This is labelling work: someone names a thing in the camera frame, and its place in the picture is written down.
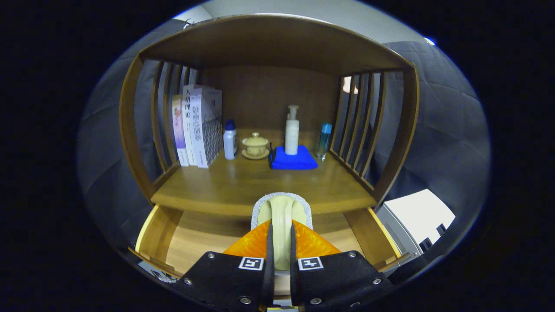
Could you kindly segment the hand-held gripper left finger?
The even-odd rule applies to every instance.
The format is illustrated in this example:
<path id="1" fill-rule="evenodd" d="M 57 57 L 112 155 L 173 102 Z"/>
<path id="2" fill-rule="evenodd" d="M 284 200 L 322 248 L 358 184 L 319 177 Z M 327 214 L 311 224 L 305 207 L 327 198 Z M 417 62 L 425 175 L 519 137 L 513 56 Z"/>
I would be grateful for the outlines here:
<path id="1" fill-rule="evenodd" d="M 275 289 L 272 222 L 262 223 L 246 237 L 260 247 L 255 256 L 208 251 L 175 283 L 175 292 L 202 312 L 265 312 L 273 304 Z"/>

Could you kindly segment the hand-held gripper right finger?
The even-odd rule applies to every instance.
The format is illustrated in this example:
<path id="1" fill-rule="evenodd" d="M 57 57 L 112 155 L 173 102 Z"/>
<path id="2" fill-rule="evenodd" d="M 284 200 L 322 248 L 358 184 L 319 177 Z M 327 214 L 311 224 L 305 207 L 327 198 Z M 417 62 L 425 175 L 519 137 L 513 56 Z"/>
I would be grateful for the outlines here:
<path id="1" fill-rule="evenodd" d="M 360 312 L 394 290 L 355 250 L 339 251 L 298 221 L 291 225 L 290 291 L 301 312 Z"/>

